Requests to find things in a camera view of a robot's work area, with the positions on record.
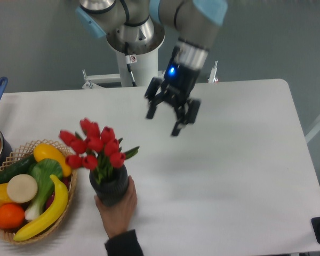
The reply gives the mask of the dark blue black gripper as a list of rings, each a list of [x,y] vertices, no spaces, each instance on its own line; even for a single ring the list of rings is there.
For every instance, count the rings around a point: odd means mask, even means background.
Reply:
[[[153,77],[145,92],[149,107],[146,119],[152,119],[157,105],[165,102],[173,107],[177,117],[171,136],[177,137],[182,128],[188,124],[194,124],[201,101],[191,98],[190,93],[199,74],[199,69],[194,70],[184,64],[171,61],[164,76]]]

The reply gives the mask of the dark sleeved forearm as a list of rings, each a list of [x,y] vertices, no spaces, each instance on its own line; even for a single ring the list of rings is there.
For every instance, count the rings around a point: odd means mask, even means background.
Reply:
[[[108,256],[143,256],[135,229],[114,236],[105,242]]]

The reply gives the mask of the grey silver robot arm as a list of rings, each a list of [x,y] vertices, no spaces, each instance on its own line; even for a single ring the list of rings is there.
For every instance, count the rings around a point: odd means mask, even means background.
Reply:
[[[93,37],[105,37],[122,55],[133,86],[137,82],[132,64],[160,47],[165,27],[178,32],[163,77],[152,78],[145,92],[147,118],[153,118],[157,106],[166,102],[176,114],[172,135],[178,136],[196,120],[201,102],[190,93],[227,8],[227,1],[80,1],[76,15]]]

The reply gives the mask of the person's hand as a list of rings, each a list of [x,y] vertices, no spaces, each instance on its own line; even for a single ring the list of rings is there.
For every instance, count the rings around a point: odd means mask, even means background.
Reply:
[[[105,206],[97,195],[94,196],[94,200],[109,239],[128,231],[138,202],[135,183],[131,176],[129,176],[128,189],[117,204]]]

